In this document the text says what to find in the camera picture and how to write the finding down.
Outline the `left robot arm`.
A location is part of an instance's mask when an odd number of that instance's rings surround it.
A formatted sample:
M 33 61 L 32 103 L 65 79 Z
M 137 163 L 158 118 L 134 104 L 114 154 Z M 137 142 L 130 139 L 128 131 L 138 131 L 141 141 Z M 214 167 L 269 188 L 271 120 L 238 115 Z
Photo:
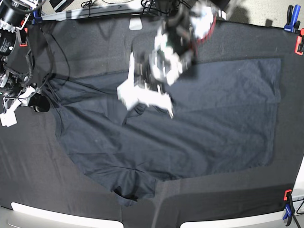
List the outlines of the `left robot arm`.
M 192 66 L 197 46 L 208 39 L 217 18 L 226 18 L 228 0 L 198 0 L 163 19 L 150 51 L 131 53 L 128 83 L 131 87 L 161 90 L 173 85 Z

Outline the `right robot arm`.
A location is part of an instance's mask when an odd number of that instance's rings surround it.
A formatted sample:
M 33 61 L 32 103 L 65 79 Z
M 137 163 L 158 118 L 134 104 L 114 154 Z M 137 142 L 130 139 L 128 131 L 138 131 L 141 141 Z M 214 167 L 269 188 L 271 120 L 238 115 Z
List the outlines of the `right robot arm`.
M 27 22 L 37 20 L 44 0 L 2 0 L 0 2 L 0 95 L 2 108 L 6 114 L 17 107 L 29 107 L 35 112 L 50 109 L 48 99 L 41 94 L 42 86 L 31 83 L 34 60 L 29 47 Z M 27 47 L 26 73 L 21 73 L 7 65 L 6 58 L 17 47 Z

